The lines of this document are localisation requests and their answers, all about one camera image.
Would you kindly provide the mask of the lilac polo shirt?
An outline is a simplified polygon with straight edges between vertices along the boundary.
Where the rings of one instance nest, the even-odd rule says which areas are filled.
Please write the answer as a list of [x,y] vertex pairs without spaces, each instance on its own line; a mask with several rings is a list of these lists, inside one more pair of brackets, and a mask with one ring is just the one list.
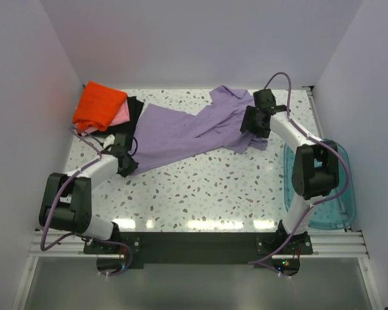
[[247,90],[219,86],[210,91],[210,97],[212,104],[196,115],[149,104],[136,126],[138,168],[132,174],[221,147],[239,154],[249,146],[267,148],[265,139],[240,131],[246,107],[254,104]]

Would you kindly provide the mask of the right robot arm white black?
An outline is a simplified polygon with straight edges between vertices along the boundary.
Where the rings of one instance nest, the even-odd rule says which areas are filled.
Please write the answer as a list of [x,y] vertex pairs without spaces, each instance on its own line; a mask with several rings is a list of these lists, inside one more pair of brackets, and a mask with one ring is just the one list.
[[241,132],[258,138],[277,134],[294,153],[292,187],[295,192],[286,216],[279,224],[284,231],[275,237],[281,253],[291,253],[298,246],[297,235],[305,234],[316,205],[339,185],[337,145],[324,142],[290,117],[289,108],[278,105],[270,89],[253,93],[254,105],[248,106]]

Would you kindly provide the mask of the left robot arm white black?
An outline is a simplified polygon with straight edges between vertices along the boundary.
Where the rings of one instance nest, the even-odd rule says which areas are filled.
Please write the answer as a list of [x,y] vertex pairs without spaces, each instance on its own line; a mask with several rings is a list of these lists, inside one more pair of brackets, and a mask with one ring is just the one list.
[[138,163],[133,156],[138,142],[130,134],[119,133],[105,138],[101,150],[88,145],[96,151],[93,160],[67,173],[52,173],[47,179],[39,211],[44,251],[50,229],[97,239],[106,253],[115,253],[121,246],[121,238],[115,234],[118,225],[92,213],[92,192],[110,177],[127,177],[136,170]]

